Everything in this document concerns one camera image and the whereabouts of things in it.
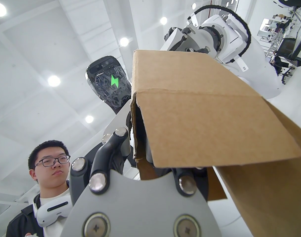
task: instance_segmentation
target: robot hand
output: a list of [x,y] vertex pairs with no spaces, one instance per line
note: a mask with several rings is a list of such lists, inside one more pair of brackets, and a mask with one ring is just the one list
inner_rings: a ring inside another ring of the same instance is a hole
[[[96,150],[93,160],[86,156],[73,162],[74,206],[60,237],[221,237],[206,200],[197,191],[208,186],[204,169],[171,169],[148,181],[125,178],[120,157],[127,138],[127,130],[120,128]],[[77,184],[79,178],[87,185]]]

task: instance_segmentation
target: cardboard box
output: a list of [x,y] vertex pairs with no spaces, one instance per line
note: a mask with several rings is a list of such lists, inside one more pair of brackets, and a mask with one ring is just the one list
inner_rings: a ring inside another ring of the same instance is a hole
[[[216,166],[254,237],[301,236],[301,129],[207,54],[135,51],[131,112],[140,178],[154,165]],[[225,198],[209,169],[209,200]]]

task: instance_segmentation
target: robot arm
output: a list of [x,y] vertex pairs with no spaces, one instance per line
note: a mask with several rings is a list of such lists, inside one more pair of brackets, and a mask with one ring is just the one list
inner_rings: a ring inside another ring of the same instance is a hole
[[120,157],[128,147],[127,139],[128,131],[119,128],[93,159],[87,155],[73,162],[70,194],[74,206],[60,237],[221,237],[200,191],[200,186],[207,189],[206,170],[172,169],[149,181],[125,178]]
[[207,53],[265,99],[276,97],[280,94],[276,71],[265,60],[260,44],[253,37],[250,39],[248,49],[241,55],[248,43],[242,23],[233,15],[213,15],[199,27],[190,22],[183,29],[175,28],[161,50]]

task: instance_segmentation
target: robot face screen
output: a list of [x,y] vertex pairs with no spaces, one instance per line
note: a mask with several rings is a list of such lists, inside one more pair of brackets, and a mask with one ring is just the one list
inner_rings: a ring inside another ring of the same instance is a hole
[[131,84],[115,58],[89,66],[87,73],[91,88],[113,111],[131,98]]

